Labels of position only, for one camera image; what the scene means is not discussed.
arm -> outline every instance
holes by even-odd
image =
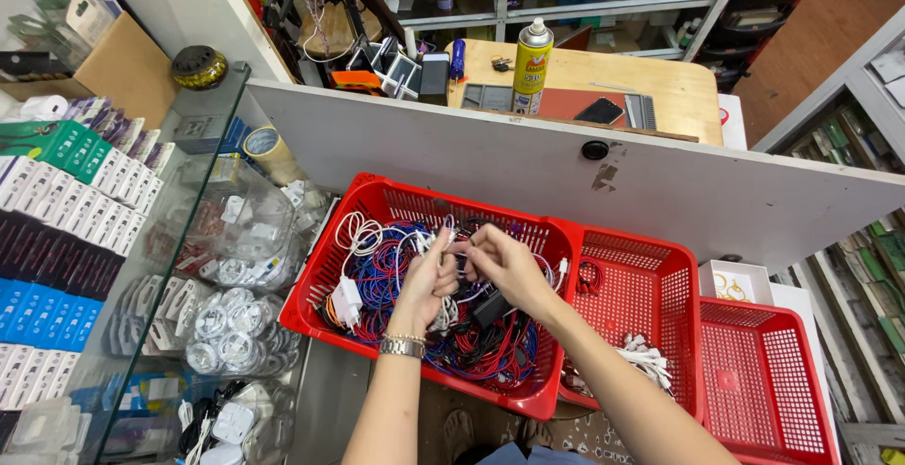
[[[468,255],[469,280],[488,278],[566,349],[625,447],[643,465],[738,465],[703,426],[623,359],[549,287],[527,246],[492,225],[451,251]]]
[[[396,300],[387,334],[423,336],[445,296],[459,287],[455,258],[443,255],[449,230],[434,246],[412,260]],[[438,261],[444,257],[442,266]],[[407,355],[381,354],[342,462],[345,465],[416,465],[421,361]]]

hand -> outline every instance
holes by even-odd
[[[547,279],[527,246],[493,225],[484,225],[468,242],[456,242],[451,253],[465,253],[465,276],[472,283],[490,279],[514,307],[545,323],[562,299]]]
[[[455,256],[444,254],[449,235],[450,230],[441,229],[427,253],[409,263],[402,292],[396,298],[395,309],[387,325],[388,334],[424,335],[427,325],[440,311],[443,298],[459,289]],[[437,267],[441,258],[443,262]]]

right hand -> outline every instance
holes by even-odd
[[[465,253],[465,276],[474,283],[490,279],[506,300],[541,323],[562,299],[550,288],[527,246],[493,225],[484,225],[467,242],[455,242],[447,253]]]

foot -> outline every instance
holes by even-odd
[[[471,416],[461,409],[452,411],[444,423],[444,438],[449,463],[452,465],[460,454],[474,447],[474,427],[471,425]]]
[[[533,419],[528,419],[525,423],[525,447],[550,447],[551,444],[553,444],[553,433],[550,433],[550,429],[547,425]]]

roll of tape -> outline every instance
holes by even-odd
[[[285,186],[289,182],[304,181],[308,178],[272,125],[265,125],[252,131],[245,138],[242,149],[260,164],[277,184]]]

